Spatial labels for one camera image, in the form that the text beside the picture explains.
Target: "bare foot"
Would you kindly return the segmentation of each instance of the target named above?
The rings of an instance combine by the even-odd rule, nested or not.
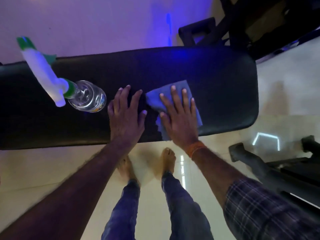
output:
[[[136,175],[134,174],[134,168],[132,167],[132,163],[128,156],[121,159],[117,166],[117,169],[124,180],[129,181],[131,179],[135,179],[138,181]]]
[[[174,155],[174,151],[170,148],[165,148],[162,151],[161,159],[163,161],[163,171],[162,174],[166,171],[170,171],[174,173],[174,164],[176,162],[176,156]]]

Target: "jeans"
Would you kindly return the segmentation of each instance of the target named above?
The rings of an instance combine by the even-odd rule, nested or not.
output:
[[[162,190],[170,212],[170,240],[214,239],[210,224],[200,206],[169,171],[162,176]],[[137,181],[130,180],[111,213],[101,236],[102,240],[134,240],[139,196],[140,187]]]

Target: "plaid shirt sleeve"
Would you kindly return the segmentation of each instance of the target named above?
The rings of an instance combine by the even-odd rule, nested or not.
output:
[[[250,178],[230,186],[223,214],[237,240],[320,239],[320,224]]]

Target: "glossy floor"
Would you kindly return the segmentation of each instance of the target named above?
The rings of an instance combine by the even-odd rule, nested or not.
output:
[[[0,62],[22,60],[15,37],[32,38],[37,48],[58,56],[107,53],[179,45],[179,27],[223,11],[219,0],[3,0],[0,5]],[[241,131],[202,137],[230,162],[228,147],[244,142],[266,161],[299,157],[299,140],[320,141],[319,39],[258,65],[260,116]],[[260,136],[258,133],[272,135]],[[103,145],[0,152],[0,230],[55,189]],[[176,155],[174,176],[199,203],[215,239],[234,239],[206,180],[172,142],[138,144],[130,153],[142,183],[136,239],[169,239],[171,224],[161,190],[158,158],[165,147]],[[232,163],[254,177],[241,162]],[[99,239],[125,182],[115,172],[107,184],[82,239]]]

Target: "orange thread bracelet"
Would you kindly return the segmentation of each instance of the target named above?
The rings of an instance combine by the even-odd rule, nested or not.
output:
[[[197,141],[187,147],[186,153],[190,158],[192,158],[192,155],[195,153],[195,151],[201,148],[207,147],[202,143],[202,141]]]

